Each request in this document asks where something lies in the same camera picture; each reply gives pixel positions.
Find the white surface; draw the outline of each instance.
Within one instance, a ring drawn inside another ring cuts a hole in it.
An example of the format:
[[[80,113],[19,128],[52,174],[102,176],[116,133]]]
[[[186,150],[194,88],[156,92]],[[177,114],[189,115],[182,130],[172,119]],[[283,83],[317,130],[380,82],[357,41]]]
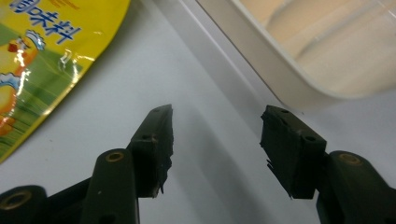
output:
[[[64,102],[0,165],[0,192],[48,195],[126,147],[150,109],[174,108],[175,155],[141,223],[318,223],[315,201],[290,200],[260,148],[265,106],[280,105],[192,0],[133,1],[119,34]],[[293,111],[328,140],[372,162],[396,187],[396,91],[321,111]]]

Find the screw hole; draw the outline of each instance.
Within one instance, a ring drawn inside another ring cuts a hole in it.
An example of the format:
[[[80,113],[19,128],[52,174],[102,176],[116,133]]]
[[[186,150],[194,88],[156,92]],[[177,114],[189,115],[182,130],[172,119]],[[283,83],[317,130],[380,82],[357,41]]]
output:
[[[113,214],[103,215],[99,219],[99,224],[112,224],[116,221],[116,216]]]
[[[317,140],[316,138],[311,137],[311,136],[307,136],[305,139],[310,141],[310,142],[315,142]]]
[[[110,153],[106,156],[107,161],[120,161],[123,158],[123,153],[122,152],[113,152]]]

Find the snack bag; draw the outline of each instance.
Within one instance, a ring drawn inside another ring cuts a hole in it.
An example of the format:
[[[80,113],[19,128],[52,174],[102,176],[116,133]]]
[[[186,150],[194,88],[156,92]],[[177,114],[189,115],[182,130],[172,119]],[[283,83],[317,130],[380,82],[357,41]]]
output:
[[[0,0],[0,162],[109,44],[129,0]]]

